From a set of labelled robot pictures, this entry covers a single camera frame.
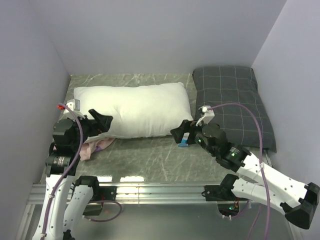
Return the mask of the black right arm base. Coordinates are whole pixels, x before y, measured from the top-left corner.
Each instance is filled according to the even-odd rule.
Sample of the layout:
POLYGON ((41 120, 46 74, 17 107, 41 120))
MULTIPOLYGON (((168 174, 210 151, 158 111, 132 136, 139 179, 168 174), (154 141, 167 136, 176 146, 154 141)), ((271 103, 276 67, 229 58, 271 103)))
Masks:
POLYGON ((240 213, 239 198, 228 189, 219 185, 205 185, 201 193, 207 202, 216 202, 218 212, 228 218, 233 218, 240 213))

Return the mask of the white pillow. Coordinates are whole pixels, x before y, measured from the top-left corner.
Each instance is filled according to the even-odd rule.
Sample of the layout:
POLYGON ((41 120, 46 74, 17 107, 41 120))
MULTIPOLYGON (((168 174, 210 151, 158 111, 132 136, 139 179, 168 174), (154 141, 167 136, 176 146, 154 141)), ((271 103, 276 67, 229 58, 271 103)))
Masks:
POLYGON ((138 87, 76 87, 73 96, 80 101, 80 112, 89 110, 112 116, 108 132, 101 137, 117 139, 163 137, 192 120, 190 102, 183 83, 164 83, 138 87))

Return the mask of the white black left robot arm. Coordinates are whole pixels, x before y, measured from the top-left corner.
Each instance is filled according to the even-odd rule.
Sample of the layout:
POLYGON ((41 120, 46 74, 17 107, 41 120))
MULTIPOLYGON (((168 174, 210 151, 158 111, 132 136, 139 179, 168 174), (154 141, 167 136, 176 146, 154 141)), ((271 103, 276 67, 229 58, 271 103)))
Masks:
POLYGON ((34 240, 73 240, 75 227, 90 202, 103 200, 96 176, 75 178, 83 143, 106 133, 113 117, 90 109, 92 119, 71 112, 53 126, 45 166, 45 195, 34 240))

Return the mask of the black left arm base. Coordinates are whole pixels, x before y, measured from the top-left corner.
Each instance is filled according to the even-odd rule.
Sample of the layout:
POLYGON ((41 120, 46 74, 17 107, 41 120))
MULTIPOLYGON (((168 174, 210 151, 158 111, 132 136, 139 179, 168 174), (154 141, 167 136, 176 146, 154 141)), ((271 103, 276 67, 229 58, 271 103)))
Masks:
POLYGON ((99 216, 104 205, 112 204, 116 201, 117 187, 102 186, 98 190, 98 194, 94 195, 84 209, 83 215, 86 217, 99 216))

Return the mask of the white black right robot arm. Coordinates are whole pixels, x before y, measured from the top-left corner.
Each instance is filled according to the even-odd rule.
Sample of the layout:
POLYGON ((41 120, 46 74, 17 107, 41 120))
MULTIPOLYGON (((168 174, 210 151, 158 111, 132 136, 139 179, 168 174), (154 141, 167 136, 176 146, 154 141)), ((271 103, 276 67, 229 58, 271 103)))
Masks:
POLYGON ((320 187, 303 183, 260 162, 249 150, 228 141, 216 124, 184 120, 170 131, 176 143, 198 144, 232 174, 220 184, 226 200, 245 198, 277 210, 293 225, 308 230, 320 202, 320 187))

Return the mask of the purple printed pillowcase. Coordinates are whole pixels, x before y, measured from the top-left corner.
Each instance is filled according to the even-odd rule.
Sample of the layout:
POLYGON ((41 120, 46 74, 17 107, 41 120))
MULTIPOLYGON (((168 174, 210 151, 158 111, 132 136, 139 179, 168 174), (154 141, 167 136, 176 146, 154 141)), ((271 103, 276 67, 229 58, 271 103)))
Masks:
POLYGON ((88 161, 93 153, 97 153, 108 148, 114 141, 115 138, 107 137, 84 143, 79 153, 80 161, 88 161))

